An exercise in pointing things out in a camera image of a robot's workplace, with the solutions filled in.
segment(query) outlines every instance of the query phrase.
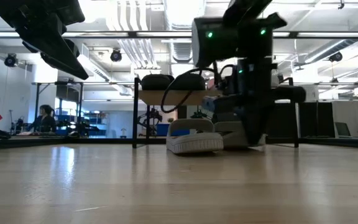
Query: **blue object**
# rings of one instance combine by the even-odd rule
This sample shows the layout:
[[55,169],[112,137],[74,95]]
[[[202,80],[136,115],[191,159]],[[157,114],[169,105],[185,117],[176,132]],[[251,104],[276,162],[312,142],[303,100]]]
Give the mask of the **blue object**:
[[[169,124],[157,125],[157,136],[167,136]],[[190,134],[190,130],[177,130],[172,133],[172,136],[183,136]]]

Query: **security camera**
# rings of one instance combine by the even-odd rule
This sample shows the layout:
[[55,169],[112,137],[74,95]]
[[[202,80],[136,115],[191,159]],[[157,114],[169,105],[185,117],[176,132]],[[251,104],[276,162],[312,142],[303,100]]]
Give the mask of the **security camera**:
[[4,63],[6,66],[14,68],[18,65],[18,62],[16,54],[8,54]]
[[113,62],[120,62],[122,59],[121,50],[120,49],[113,49],[110,59]]
[[335,53],[334,55],[328,58],[330,62],[340,62],[342,59],[343,59],[343,55],[340,52]]

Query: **wooden shelf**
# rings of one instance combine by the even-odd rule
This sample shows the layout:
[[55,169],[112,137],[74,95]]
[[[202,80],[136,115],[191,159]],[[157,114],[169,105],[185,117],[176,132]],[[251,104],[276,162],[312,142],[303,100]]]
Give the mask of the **wooden shelf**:
[[[176,106],[184,99],[187,93],[188,91],[181,90],[169,91],[165,99],[165,105]],[[204,96],[218,96],[220,94],[221,92],[216,90],[194,91],[183,105],[201,105]],[[164,91],[139,90],[139,99],[146,105],[161,105],[163,95]]]

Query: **wooden floor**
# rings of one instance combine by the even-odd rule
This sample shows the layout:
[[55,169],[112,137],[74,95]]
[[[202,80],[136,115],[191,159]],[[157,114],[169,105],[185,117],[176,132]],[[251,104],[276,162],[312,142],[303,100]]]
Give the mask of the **wooden floor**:
[[3,149],[0,223],[358,223],[358,149]]

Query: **woman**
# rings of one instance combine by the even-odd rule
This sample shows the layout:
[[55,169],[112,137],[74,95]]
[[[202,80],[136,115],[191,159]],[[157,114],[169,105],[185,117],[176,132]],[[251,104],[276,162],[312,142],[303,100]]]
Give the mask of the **woman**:
[[34,132],[56,132],[56,121],[53,118],[53,108],[49,105],[40,106],[40,116],[32,123],[27,131],[35,127]]

